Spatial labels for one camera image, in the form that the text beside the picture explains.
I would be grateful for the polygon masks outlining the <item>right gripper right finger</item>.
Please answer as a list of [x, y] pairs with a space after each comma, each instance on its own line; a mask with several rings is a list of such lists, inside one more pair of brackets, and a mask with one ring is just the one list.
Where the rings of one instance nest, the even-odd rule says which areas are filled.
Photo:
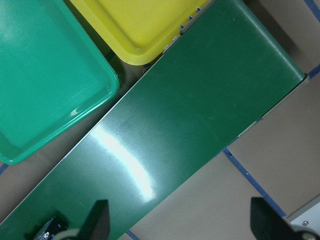
[[294, 230], [262, 197], [250, 200], [250, 229], [257, 240], [318, 240], [310, 230]]

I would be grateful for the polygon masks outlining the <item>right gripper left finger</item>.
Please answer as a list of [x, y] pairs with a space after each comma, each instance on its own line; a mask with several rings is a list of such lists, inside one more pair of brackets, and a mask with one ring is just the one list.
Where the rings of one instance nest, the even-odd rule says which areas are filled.
[[56, 234], [54, 240], [107, 240], [111, 231], [110, 208], [107, 199], [97, 200], [80, 228]]

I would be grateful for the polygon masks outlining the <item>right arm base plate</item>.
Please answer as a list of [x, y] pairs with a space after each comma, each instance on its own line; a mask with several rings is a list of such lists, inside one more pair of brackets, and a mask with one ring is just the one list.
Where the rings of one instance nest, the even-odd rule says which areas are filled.
[[320, 234], [320, 195], [314, 197], [287, 217], [295, 230], [308, 230]]

